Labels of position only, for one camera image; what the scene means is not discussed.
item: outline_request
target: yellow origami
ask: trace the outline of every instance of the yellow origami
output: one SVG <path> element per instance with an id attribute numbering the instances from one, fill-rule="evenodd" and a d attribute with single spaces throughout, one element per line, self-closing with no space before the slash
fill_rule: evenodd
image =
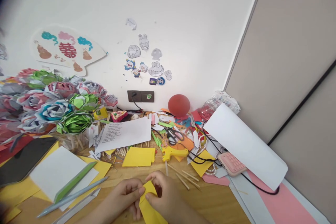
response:
<path id="1" fill-rule="evenodd" d="M 139 207 L 145 220 L 146 224 L 168 224 L 168 222 L 159 214 L 146 200 L 145 195 L 147 193 L 153 193 L 154 195 L 158 195 L 156 193 L 155 187 L 151 181 L 148 181 L 143 185 L 146 189 L 144 194 L 140 197 Z"/>

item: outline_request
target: green paper flower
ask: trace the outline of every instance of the green paper flower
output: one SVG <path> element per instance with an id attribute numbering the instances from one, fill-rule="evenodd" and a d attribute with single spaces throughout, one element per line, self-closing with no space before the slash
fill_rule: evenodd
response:
<path id="1" fill-rule="evenodd" d="M 91 114 L 85 111 L 72 112 L 57 124 L 57 132 L 61 134 L 80 134 L 93 123 Z"/>
<path id="2" fill-rule="evenodd" d="M 92 112 L 100 106 L 100 99 L 94 94 L 75 94 L 69 103 L 74 105 L 78 110 Z"/>

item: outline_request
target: sticker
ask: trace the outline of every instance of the sticker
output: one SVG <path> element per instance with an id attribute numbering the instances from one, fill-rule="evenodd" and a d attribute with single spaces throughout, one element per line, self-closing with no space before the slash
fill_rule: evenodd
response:
<path id="1" fill-rule="evenodd" d="M 133 28 L 132 30 L 135 30 L 137 28 L 137 24 L 134 21 L 134 19 L 132 19 L 132 18 L 127 18 L 126 19 L 126 25 L 131 26 Z"/>
<path id="2" fill-rule="evenodd" d="M 0 44 L 0 59 L 7 60 L 7 50 L 4 44 Z"/>
<path id="3" fill-rule="evenodd" d="M 157 80 L 156 80 L 156 84 L 160 85 L 160 86 L 163 86 L 164 84 L 166 83 L 165 79 L 163 77 L 159 77 Z"/>
<path id="4" fill-rule="evenodd" d="M 167 78 L 167 81 L 170 81 L 172 79 L 172 73 L 170 70 L 168 70 L 167 72 L 164 73 L 166 78 Z"/>
<path id="5" fill-rule="evenodd" d="M 141 34 L 139 34 L 139 45 L 141 49 L 148 49 L 149 48 L 149 41 L 147 39 L 147 35 L 143 34 L 143 37 Z"/>
<path id="6" fill-rule="evenodd" d="M 139 71 L 139 69 L 138 68 L 134 68 L 133 74 L 134 74 L 135 78 L 139 78 L 140 77 L 140 71 Z"/>
<path id="7" fill-rule="evenodd" d="M 153 56 L 153 60 L 160 60 L 160 58 L 162 57 L 162 52 L 160 49 L 155 48 L 152 51 L 152 56 Z"/>
<path id="8" fill-rule="evenodd" d="M 148 67 L 143 63 L 142 61 L 140 62 L 140 72 L 147 72 Z"/>
<path id="9" fill-rule="evenodd" d="M 136 45 L 130 45 L 128 47 L 128 53 L 129 58 L 137 58 L 141 55 L 140 48 Z"/>
<path id="10" fill-rule="evenodd" d="M 134 70 L 135 69 L 135 61 L 130 61 L 129 59 L 126 59 L 126 65 L 125 65 L 125 70 Z"/>
<path id="11" fill-rule="evenodd" d="M 85 66 L 107 55 L 88 36 L 58 25 L 46 26 L 34 33 L 30 51 L 37 61 L 72 68 L 78 76 L 85 76 Z"/>
<path id="12" fill-rule="evenodd" d="M 157 77 L 162 75 L 164 72 L 163 66 L 160 65 L 160 62 L 152 62 L 152 67 L 148 70 L 148 73 L 153 76 Z"/>
<path id="13" fill-rule="evenodd" d="M 156 86 L 156 79 L 154 79 L 154 78 L 150 78 L 150 79 L 149 79 L 149 84 L 150 84 L 150 85 L 154 85 L 154 86 Z"/>

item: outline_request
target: wall socket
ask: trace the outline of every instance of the wall socket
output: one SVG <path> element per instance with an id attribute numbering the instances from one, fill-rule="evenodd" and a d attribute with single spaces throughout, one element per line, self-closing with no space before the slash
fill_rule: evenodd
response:
<path id="1" fill-rule="evenodd" d="M 154 102 L 153 91 L 127 90 L 127 96 L 129 102 Z"/>

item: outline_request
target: blue pen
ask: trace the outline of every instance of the blue pen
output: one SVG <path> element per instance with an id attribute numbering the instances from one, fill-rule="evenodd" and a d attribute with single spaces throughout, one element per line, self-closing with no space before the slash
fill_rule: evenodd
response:
<path id="1" fill-rule="evenodd" d="M 44 215 L 47 215 L 48 213 L 54 211 L 55 209 L 63 206 L 64 204 L 68 203 L 71 200 L 74 200 L 75 198 L 77 198 L 79 195 L 82 195 L 83 193 L 86 193 L 87 191 L 91 190 L 93 187 L 96 187 L 97 185 L 99 185 L 100 183 L 103 183 L 105 180 L 107 180 L 109 177 L 105 177 L 102 178 L 100 180 L 98 180 L 97 182 L 94 182 L 93 184 L 83 188 L 82 190 L 79 190 L 78 192 L 75 192 L 72 195 L 69 195 L 68 197 L 65 197 L 64 199 L 62 199 L 61 201 L 59 201 L 56 204 L 53 204 L 49 207 L 47 207 L 46 209 L 44 209 L 42 211 L 42 213 L 40 215 L 37 216 L 37 218 L 40 218 Z"/>

